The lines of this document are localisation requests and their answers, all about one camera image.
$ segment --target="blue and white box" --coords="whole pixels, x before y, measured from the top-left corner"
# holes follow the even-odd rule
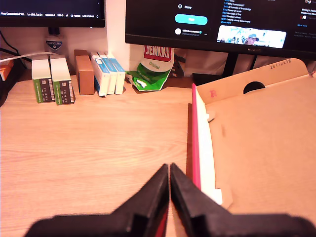
[[[110,82],[110,72],[96,52],[91,53],[91,64],[94,70],[94,86],[100,97],[106,96]]]
[[[98,52],[98,54],[110,72],[110,83],[109,83],[109,88],[108,88],[108,94],[113,95],[115,92],[115,86],[117,83],[118,72],[116,68],[114,67],[114,65],[110,62],[109,58],[104,53]]]
[[[113,54],[108,53],[107,57],[109,58],[110,62],[114,65],[115,69],[118,72],[117,84],[116,84],[116,88],[115,88],[115,94],[123,94],[124,81],[125,81],[125,70],[118,63],[118,61],[115,59]]]

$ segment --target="monitor screen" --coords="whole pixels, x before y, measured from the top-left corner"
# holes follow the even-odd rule
[[[316,0],[127,0],[125,40],[316,59]]]
[[[104,2],[0,0],[0,26],[104,27]]]

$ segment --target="green snack bag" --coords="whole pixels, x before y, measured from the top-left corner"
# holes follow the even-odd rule
[[[161,90],[173,67],[173,53],[173,48],[145,45],[137,71],[127,72],[126,77],[139,91]]]

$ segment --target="webpage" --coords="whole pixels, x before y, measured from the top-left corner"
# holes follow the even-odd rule
[[[316,0],[127,0],[126,33],[316,52]]]

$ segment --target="red marking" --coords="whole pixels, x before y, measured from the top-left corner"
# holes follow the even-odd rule
[[[144,58],[154,59],[163,62],[169,62],[171,60],[171,48],[148,46],[145,45]]]
[[[193,183],[201,189],[201,179],[199,172],[199,154],[198,154],[198,110],[197,110],[197,86],[192,85],[192,147],[193,147]]]
[[[155,237],[163,237],[163,233],[165,233],[164,231],[165,231],[166,224],[167,224],[167,216],[168,216],[168,208],[162,217],[162,220],[158,226]]]
[[[214,97],[217,96],[216,90],[210,90],[210,92],[211,92],[211,97],[212,97],[212,98],[214,98]]]

